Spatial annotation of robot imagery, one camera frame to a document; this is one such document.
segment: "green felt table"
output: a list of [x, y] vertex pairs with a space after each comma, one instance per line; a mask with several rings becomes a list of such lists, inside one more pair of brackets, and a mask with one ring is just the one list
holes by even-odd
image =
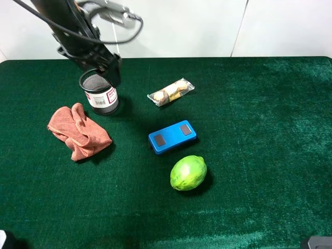
[[[68, 60], [0, 65], [0, 229], [18, 248], [300, 248], [332, 236], [332, 65], [311, 58], [124, 59], [119, 110], [98, 116]], [[147, 98], [186, 78], [168, 106]], [[80, 102], [114, 143], [73, 162], [46, 129]], [[148, 134], [188, 120], [199, 140], [157, 156]], [[179, 192], [174, 164], [202, 156]]]

